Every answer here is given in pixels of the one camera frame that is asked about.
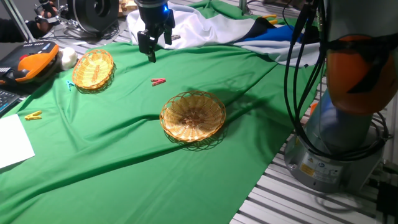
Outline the bare hand of operator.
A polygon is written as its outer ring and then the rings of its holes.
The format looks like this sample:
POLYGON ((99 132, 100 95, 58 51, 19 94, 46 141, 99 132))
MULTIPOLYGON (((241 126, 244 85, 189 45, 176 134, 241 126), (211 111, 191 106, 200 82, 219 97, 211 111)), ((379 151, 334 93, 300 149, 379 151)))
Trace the bare hand of operator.
POLYGON ((58 19, 58 11, 52 0, 39 1, 39 5, 35 6, 35 21, 40 31, 48 33, 53 26, 60 24, 58 19))

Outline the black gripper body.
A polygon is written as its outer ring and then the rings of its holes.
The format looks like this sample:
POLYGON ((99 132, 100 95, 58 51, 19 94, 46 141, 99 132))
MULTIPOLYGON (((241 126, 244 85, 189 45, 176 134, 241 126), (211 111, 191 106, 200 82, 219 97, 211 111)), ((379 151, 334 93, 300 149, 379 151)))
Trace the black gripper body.
POLYGON ((173 29, 174 12, 169 9, 168 0, 135 0, 146 29, 173 29))

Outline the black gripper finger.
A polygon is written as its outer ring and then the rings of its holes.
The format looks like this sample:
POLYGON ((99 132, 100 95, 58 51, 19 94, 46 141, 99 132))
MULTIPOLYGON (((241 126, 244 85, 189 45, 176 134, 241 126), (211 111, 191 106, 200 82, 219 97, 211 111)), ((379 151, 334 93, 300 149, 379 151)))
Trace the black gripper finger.
POLYGON ((174 19, 167 19, 164 25, 164 39, 167 45, 172 45, 172 29, 174 28, 174 19))
POLYGON ((139 51, 147 55, 149 62, 156 63, 155 48, 158 38, 151 36, 150 30, 139 31, 137 33, 139 51))

